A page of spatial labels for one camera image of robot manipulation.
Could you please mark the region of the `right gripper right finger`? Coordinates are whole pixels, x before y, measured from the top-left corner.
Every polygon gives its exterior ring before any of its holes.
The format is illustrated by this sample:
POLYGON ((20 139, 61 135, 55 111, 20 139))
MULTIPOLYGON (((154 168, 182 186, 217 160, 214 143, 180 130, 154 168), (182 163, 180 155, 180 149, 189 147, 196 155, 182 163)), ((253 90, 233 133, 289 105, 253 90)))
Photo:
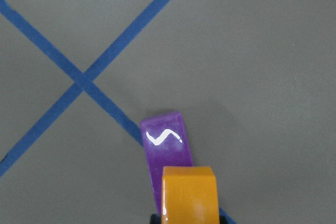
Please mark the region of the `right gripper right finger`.
POLYGON ((225 216, 219 216, 219 223, 220 224, 228 224, 228 221, 225 216))

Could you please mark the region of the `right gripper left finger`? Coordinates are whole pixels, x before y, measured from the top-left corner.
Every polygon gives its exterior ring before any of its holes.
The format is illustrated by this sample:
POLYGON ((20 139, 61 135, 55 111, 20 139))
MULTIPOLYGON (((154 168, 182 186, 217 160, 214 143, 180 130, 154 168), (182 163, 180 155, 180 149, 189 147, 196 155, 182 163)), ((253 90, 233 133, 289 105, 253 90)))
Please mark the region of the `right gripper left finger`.
POLYGON ((161 215, 160 214, 152 214, 150 216, 149 224, 161 224, 161 215))

